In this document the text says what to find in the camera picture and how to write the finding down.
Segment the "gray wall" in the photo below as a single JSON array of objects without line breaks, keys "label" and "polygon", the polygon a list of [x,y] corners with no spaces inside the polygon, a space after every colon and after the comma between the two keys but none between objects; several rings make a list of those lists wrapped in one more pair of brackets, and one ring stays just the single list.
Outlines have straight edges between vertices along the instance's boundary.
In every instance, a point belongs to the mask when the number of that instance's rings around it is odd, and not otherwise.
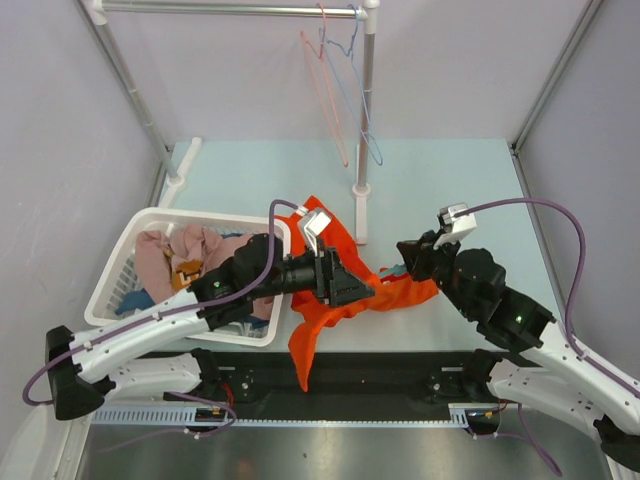
[{"label": "gray wall", "polygon": [[[20,392],[46,331],[83,310],[155,162],[71,0],[0,15],[0,457],[30,408]],[[46,381],[35,394],[46,398]]]},{"label": "gray wall", "polygon": [[[587,237],[575,323],[579,336],[640,376],[640,2],[611,0],[527,141],[532,194],[572,210]],[[568,292],[578,244],[559,215],[541,212]]]},{"label": "gray wall", "polygon": [[[375,132],[513,138],[585,3],[382,0]],[[169,141],[330,138],[299,36],[305,30],[317,42],[318,19],[113,13],[109,22]],[[351,21],[328,21],[328,34],[344,44],[352,30]],[[332,53],[355,104],[348,62]],[[321,78],[317,62],[316,69]],[[353,134],[348,110],[338,106]]]}]

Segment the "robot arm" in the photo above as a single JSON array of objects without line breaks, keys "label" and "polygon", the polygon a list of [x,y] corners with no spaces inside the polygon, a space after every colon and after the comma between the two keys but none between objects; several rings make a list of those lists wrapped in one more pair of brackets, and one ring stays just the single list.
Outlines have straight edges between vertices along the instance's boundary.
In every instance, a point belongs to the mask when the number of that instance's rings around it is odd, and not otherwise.
[{"label": "robot arm", "polygon": [[471,384],[476,382],[470,388],[480,384],[479,390],[491,398],[526,403],[580,425],[592,437],[597,432],[605,453],[640,469],[640,400],[612,376],[636,389],[638,380],[581,343],[578,345],[584,353],[577,355],[551,312],[506,285],[505,269],[487,250],[460,251],[460,240],[476,226],[473,215],[461,215],[464,210],[465,204],[442,209],[438,232],[398,243],[407,271],[416,281],[433,279],[463,317],[477,322],[476,330],[488,341],[547,368],[566,382],[559,384],[531,373],[523,376],[510,362],[487,359],[488,352],[476,352],[479,363],[466,367],[473,372]]},{"label": "robot arm", "polygon": [[[279,241],[275,250],[275,258],[282,258]],[[275,262],[246,295],[220,302],[258,278],[267,253],[268,236],[255,235],[219,268],[162,304],[109,327],[76,334],[64,326],[49,331],[49,361],[75,352],[48,370],[56,418],[86,415],[105,399],[194,392],[215,383],[219,376],[208,351],[194,350],[170,359],[134,359],[174,340],[241,320],[252,313],[256,298],[310,290],[322,302],[337,307],[374,294],[344,268],[334,248],[325,248],[317,239],[304,254]]]}]

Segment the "white plastic basket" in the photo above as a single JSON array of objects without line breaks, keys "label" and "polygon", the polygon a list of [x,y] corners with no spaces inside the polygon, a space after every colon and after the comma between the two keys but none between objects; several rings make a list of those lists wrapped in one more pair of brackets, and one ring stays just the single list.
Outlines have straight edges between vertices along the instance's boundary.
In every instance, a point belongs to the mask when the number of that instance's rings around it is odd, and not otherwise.
[{"label": "white plastic basket", "polygon": [[[142,288],[134,269],[135,245],[138,233],[148,230],[161,230],[167,236],[170,236],[175,227],[184,227],[190,223],[203,225],[221,235],[231,233],[256,234],[269,231],[269,220],[267,218],[164,208],[146,208],[139,211],[131,219],[122,235],[120,235],[120,239],[113,248],[107,265],[104,267],[100,280],[98,280],[98,284],[84,312],[84,318],[87,323],[95,326],[110,325],[133,313],[128,312],[124,315],[116,315],[115,310],[126,293]],[[282,240],[283,254],[289,254],[291,251],[289,227],[282,220],[276,219],[275,233]],[[194,335],[190,338],[264,347],[271,343],[276,335],[281,307],[282,295],[278,295],[273,301],[269,324],[263,328],[254,329],[248,323],[231,323],[213,332]]]}]

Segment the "white cable carrier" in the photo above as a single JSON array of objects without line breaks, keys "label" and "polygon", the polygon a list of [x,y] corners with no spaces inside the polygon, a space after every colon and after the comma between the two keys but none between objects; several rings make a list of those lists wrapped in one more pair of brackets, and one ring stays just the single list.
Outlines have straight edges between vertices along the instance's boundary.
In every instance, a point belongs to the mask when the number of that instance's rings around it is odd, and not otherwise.
[{"label": "white cable carrier", "polygon": [[[93,425],[140,425],[210,427],[226,422],[220,420],[196,420],[198,410],[210,411],[207,406],[165,406],[165,405],[114,405],[97,410]],[[238,419],[234,427],[325,427],[325,428],[467,428],[469,423],[463,408],[449,407],[449,420],[416,421],[329,421],[329,420],[259,420]]]}]

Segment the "pink towel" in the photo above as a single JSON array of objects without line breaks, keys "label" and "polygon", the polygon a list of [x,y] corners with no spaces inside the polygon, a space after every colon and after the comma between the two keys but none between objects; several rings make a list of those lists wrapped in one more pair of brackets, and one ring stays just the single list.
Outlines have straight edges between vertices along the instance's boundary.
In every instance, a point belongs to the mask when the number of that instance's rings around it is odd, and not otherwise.
[{"label": "pink towel", "polygon": [[[171,272],[191,260],[202,261],[202,273],[222,265],[236,249],[246,245],[251,235],[223,238],[219,233],[201,225],[187,225],[175,229],[171,239],[161,231],[140,232],[136,238],[135,269],[142,286],[154,302],[160,303],[175,295],[171,286]],[[171,265],[164,254],[170,247],[174,255]],[[253,316],[262,320],[271,318],[273,298],[253,302]]]}]

